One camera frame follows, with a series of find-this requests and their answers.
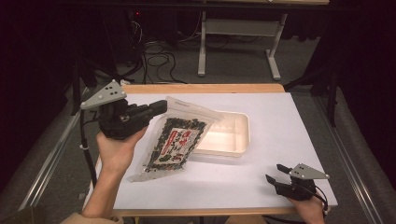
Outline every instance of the dark seaweed snack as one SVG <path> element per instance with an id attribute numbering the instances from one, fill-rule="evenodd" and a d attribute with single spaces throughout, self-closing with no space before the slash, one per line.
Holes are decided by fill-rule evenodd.
<path id="1" fill-rule="evenodd" d="M 145 172 L 181 169 L 200 142 L 205 127 L 206 122 L 198 119 L 167 119 Z"/>

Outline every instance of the gray carpet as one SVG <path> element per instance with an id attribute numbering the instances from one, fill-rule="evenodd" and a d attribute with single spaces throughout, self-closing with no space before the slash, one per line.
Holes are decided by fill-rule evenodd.
<path id="1" fill-rule="evenodd" d="M 264 58 L 263 51 L 271 46 L 270 39 L 260 39 L 252 43 L 247 37 L 236 37 L 238 41 L 231 41 L 225 47 L 223 39 L 208 41 L 212 48 L 207 49 L 206 76 L 198 77 L 198 46 L 194 42 L 179 45 L 178 49 L 164 47 L 176 57 L 176 67 L 172 72 L 173 77 L 188 83 L 272 83 L 274 82 L 269 72 L 269 66 Z M 306 68 L 317 41 L 309 40 L 303 43 L 296 39 L 282 40 L 276 53 L 276 61 L 282 80 L 281 84 L 289 83 L 299 77 Z M 152 63 L 161 63 L 161 57 L 152 58 Z M 172 63 L 168 63 L 157 71 L 157 67 L 148 67 L 148 83 L 152 80 L 163 82 L 170 80 Z M 120 72 L 128 67 L 119 65 Z M 139 71 L 135 78 L 136 83 L 143 80 L 143 72 Z M 382 217 L 383 223 L 396 223 L 394 204 L 396 204 L 395 191 L 379 168 L 370 149 L 364 142 L 356 123 L 351 117 L 347 103 L 342 93 L 337 95 L 336 128 L 329 128 L 327 120 L 322 116 L 321 102 L 325 98 L 312 98 L 308 91 L 309 86 L 294 88 L 291 93 L 300 112 L 312 143 L 317 150 L 318 157 L 324 170 L 330 174 L 330 183 L 339 202 L 326 217 L 327 223 L 380 223 L 373 222 L 370 212 L 375 213 L 369 206 L 369 213 L 359 195 L 353 179 L 347 172 L 344 154 L 340 152 L 340 143 L 334 139 L 334 132 L 338 133 L 343 146 L 347 149 L 363 186 L 373 199 L 373 205 Z M 20 169 L 13 176 L 11 182 L 0 197 L 0 220 L 15 214 L 21 206 L 35 177 L 47 156 L 54 149 L 57 140 L 70 120 L 71 104 L 51 123 L 42 137 L 36 142 L 29 152 Z M 98 132 L 97 124 L 86 128 L 89 137 L 92 157 L 96 161 L 97 150 L 94 142 Z M 45 213 L 46 223 L 59 223 L 72 212 L 78 212 L 84 202 L 83 195 L 87 193 L 90 175 L 82 151 L 79 149 L 79 130 L 77 127 L 70 133 L 65 144 L 64 154 L 51 176 L 43 194 L 38 201 L 38 206 Z"/>

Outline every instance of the white plastic tray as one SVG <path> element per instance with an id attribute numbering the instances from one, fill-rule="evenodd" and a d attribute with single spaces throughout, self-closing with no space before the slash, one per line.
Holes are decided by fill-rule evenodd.
<path id="1" fill-rule="evenodd" d="M 224 119 L 210 127 L 194 153 L 240 157 L 250 143 L 248 116 L 241 113 L 220 113 Z"/>

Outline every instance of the metal rail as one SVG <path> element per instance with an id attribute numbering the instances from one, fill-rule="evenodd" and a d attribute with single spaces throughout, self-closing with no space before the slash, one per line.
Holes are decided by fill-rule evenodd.
<path id="1" fill-rule="evenodd" d="M 346 175 L 349 178 L 349 182 L 352 185 L 353 190 L 355 191 L 356 197 L 361 203 L 361 208 L 363 209 L 367 219 L 372 224 L 382 224 L 384 223 L 381 219 L 381 216 L 378 214 L 378 211 L 372 201 L 371 195 L 367 190 L 366 186 L 361 180 L 361 176 L 358 173 L 352 159 L 350 159 L 349 154 L 347 153 L 347 149 L 344 146 L 337 129 L 334 128 L 328 118 L 326 112 L 326 105 L 320 100 L 319 97 L 313 97 L 315 105 L 318 107 L 320 115 L 326 121 L 326 125 L 329 128 L 330 133 L 332 134 L 332 138 L 337 145 L 338 155 L 341 158 L 341 162 L 343 163 L 343 167 L 346 171 Z"/>

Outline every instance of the dark background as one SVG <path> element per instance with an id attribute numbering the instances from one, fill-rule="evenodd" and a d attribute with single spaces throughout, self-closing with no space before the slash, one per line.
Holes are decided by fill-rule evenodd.
<path id="1" fill-rule="evenodd" d="M 395 3 L 350 0 L 332 1 L 332 5 L 361 6 L 361 10 L 332 17 L 317 12 L 290 13 L 282 38 L 297 35 L 304 41 L 321 36 L 307 73 L 324 66 L 333 55 L 342 59 L 335 69 L 338 84 L 370 149 L 396 187 L 392 174 L 396 169 Z M 195 12 L 141 12 L 136 19 L 147 35 L 174 45 L 177 30 L 190 34 L 198 16 Z M 122 9 L 63 10 L 51 0 L 2 1 L 1 142 L 5 144 L 0 149 L 0 190 L 63 109 L 64 91 L 71 84 L 78 56 L 113 71 L 115 63 L 134 58 L 133 52 L 122 47 L 129 44 L 126 23 Z"/>

